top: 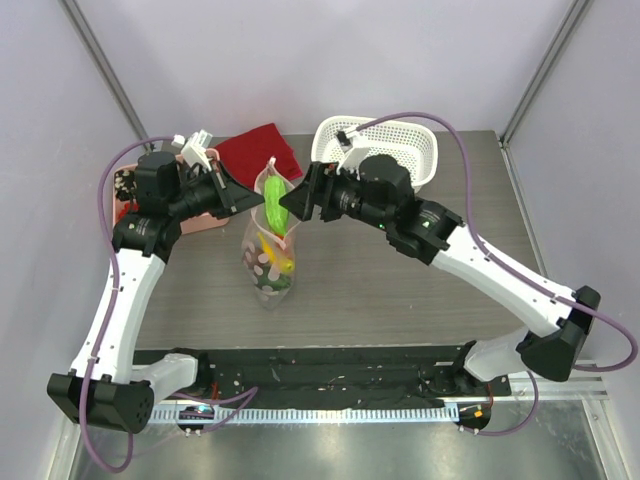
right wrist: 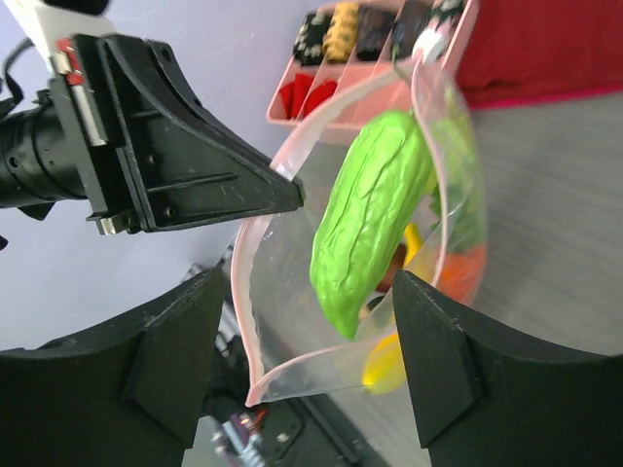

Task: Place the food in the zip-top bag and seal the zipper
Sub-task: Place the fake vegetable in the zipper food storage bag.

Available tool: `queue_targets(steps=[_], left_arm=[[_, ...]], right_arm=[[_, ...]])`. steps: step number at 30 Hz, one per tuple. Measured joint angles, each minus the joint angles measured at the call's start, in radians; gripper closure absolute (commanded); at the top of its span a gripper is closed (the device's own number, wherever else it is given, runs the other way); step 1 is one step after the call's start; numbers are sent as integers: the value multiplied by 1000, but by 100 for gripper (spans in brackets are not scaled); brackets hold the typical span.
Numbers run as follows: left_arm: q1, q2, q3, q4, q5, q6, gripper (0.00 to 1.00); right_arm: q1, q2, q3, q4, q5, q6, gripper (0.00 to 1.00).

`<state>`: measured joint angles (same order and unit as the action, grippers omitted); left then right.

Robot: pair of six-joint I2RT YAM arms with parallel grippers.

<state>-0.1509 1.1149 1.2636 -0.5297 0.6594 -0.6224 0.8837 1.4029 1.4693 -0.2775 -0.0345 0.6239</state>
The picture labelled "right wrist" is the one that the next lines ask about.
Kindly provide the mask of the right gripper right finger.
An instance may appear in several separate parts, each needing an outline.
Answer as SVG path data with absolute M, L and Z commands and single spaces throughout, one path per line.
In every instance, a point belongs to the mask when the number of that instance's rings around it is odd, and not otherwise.
M 421 446 L 435 466 L 618 466 L 622 359 L 544 341 L 409 272 L 393 306 Z

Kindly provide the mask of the toy yellow banana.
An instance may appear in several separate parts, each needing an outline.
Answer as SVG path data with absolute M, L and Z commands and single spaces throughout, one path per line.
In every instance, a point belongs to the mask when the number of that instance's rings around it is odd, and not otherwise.
M 422 235 L 420 226 L 410 222 L 403 231 L 402 240 L 396 247 L 385 276 L 376 288 L 389 295 L 395 274 L 407 270 L 425 282 L 434 277 L 437 254 L 429 248 L 430 237 L 439 222 L 431 223 Z M 366 357 L 361 383 L 372 395 L 383 395 L 398 389 L 406 382 L 406 370 L 400 340 L 396 332 L 383 337 Z

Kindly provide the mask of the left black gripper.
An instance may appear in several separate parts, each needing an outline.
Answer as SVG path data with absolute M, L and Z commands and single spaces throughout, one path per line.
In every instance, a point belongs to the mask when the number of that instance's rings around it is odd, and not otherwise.
M 295 211 L 303 190 L 222 125 L 190 89 L 170 46 L 113 34 L 62 40 L 34 108 L 2 64 L 1 205 L 43 221 L 87 200 L 102 234 L 191 229 Z

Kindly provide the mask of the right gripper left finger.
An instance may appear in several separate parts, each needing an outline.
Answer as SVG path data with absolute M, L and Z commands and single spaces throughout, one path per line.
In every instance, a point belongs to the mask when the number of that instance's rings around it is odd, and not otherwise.
M 195 440 L 225 277 L 162 296 L 37 349 L 1 354 L 5 466 L 178 466 Z

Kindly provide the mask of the clear zip top bag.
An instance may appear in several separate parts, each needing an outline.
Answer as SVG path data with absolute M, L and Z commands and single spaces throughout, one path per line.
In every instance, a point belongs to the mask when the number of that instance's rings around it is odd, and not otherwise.
M 486 264 L 482 171 L 449 33 L 338 92 L 291 133 L 273 168 L 303 184 L 295 211 L 247 220 L 231 262 L 248 406 L 406 380 L 392 277 L 405 270 L 463 304 Z

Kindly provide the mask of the toy orange carrot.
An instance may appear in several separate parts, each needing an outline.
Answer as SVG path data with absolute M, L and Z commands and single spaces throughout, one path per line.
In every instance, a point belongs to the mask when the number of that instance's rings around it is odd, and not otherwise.
M 471 305 L 480 287 L 487 259 L 486 243 L 460 253 L 448 253 L 439 277 L 438 289 L 458 303 Z

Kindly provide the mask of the toy green cucumber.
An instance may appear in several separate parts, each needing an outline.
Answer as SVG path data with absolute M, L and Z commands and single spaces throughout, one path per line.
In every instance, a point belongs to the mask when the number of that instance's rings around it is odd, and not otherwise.
M 436 183 L 410 112 L 375 117 L 352 142 L 315 233 L 311 285 L 327 321 L 354 337 L 364 299 L 385 276 L 402 233 Z

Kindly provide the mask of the toy celery leek stalk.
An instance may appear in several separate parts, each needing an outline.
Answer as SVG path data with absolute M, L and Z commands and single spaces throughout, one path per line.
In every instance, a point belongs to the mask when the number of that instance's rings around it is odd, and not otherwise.
M 449 245 L 465 252 L 487 239 L 483 171 L 476 137 L 462 95 L 447 90 L 445 115 L 433 122 L 447 169 Z

